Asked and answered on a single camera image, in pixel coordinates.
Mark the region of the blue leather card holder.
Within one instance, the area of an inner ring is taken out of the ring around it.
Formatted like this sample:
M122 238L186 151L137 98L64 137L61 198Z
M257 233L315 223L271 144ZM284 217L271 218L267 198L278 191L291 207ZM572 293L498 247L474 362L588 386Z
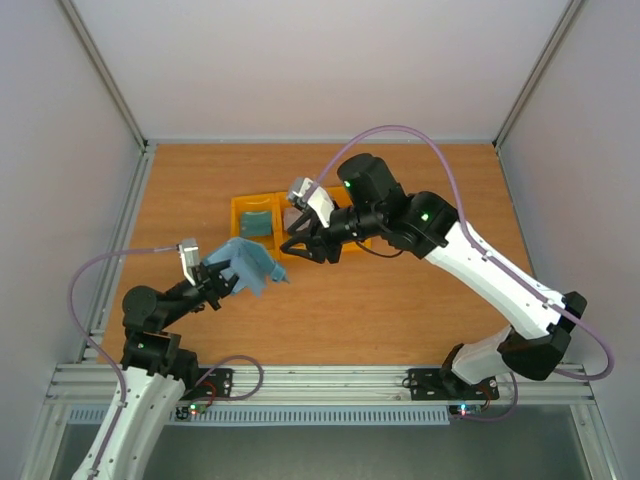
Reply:
M275 283L289 282L285 267L274 259L264 245L249 239L233 237L202 259L207 267L225 261L229 262L229 266L222 270L224 279L230 280L234 275L238 277L232 289L233 295L248 288L259 297L266 288L266 279Z

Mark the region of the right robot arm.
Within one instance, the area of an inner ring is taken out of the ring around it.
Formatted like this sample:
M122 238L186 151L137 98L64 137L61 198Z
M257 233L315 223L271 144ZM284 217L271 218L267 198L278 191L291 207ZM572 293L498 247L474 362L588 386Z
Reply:
M439 372L450 395L463 396L503 373L544 381L556 370L571 341L572 319L586 307L580 294L545 290L462 222L441 196L405 193L379 157L355 155L340 165L338 176L351 200L346 207L309 178L291 185L287 199L301 216L288 227L282 252L336 263L345 244L380 237L450 273L492 305L509 325L453 347Z

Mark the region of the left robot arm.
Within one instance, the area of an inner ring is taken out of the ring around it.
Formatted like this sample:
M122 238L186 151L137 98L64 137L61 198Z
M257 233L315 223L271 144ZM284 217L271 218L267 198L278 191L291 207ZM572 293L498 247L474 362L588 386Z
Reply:
M75 479L140 479L170 412L201 386L197 354L179 347L165 328L209 304L220 308L236 274L229 260L190 268L191 278L162 292L140 285L123 298L125 343L117 386L107 414Z

